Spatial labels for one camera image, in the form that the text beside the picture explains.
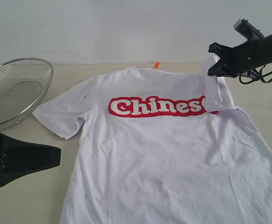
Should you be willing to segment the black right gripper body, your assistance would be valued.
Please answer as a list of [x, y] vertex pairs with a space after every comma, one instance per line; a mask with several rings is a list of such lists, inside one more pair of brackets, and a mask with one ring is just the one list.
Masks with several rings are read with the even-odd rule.
[[223, 74], [237, 77], [239, 73], [252, 70], [272, 62], [272, 40], [246, 41], [233, 48], [220, 46]]

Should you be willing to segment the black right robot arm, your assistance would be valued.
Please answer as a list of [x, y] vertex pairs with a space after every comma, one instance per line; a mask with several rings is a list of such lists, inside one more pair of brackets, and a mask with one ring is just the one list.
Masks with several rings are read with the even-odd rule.
[[208, 76], [238, 77], [242, 84], [272, 82], [272, 35], [265, 37], [245, 19], [238, 20], [234, 29], [247, 41], [233, 48], [211, 44], [209, 53], [219, 60], [209, 68]]

